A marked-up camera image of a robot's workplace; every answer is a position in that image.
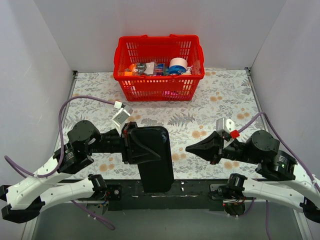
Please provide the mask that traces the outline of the black zippered tool case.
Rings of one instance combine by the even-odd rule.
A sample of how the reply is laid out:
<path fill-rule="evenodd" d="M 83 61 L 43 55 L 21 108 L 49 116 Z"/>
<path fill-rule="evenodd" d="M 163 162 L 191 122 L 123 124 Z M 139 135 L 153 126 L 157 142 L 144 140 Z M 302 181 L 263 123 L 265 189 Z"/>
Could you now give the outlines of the black zippered tool case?
<path fill-rule="evenodd" d="M 168 130 L 163 126 L 137 127 L 129 131 L 130 163 L 137 164 L 146 193 L 168 192 L 174 182 Z"/>

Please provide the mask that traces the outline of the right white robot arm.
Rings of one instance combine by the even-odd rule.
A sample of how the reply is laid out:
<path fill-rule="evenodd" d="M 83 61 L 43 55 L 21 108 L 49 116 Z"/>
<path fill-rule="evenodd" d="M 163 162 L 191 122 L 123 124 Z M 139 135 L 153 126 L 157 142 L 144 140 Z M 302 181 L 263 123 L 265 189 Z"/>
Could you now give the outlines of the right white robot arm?
<path fill-rule="evenodd" d="M 280 141 L 265 130 L 254 132 L 245 141 L 238 141 L 239 132 L 214 131 L 206 139 L 186 147 L 212 165 L 221 159 L 256 165 L 255 172 L 267 180 L 260 182 L 239 173 L 232 173 L 226 185 L 211 191 L 216 199 L 256 198 L 284 205 L 320 221 L 320 192 L 316 179 L 290 154 L 280 150 Z"/>

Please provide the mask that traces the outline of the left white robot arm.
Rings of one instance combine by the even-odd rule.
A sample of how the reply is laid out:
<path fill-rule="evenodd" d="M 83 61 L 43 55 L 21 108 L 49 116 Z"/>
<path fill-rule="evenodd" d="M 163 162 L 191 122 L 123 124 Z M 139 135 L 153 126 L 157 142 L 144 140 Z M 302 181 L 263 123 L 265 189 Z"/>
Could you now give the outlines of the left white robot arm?
<path fill-rule="evenodd" d="M 139 127 L 126 123 L 121 130 L 101 133 L 88 121 L 78 122 L 67 134 L 68 143 L 37 171 L 14 185 L 2 185 L 0 198 L 6 202 L 4 220 L 21 224 L 36 218 L 55 205 L 86 200 L 119 200 L 120 189 L 108 185 L 99 174 L 78 182 L 60 185 L 93 163 L 93 154 L 121 154 L 125 164 L 137 165 L 143 190 L 162 193 L 170 190 L 173 169 L 169 133 L 162 126 Z"/>

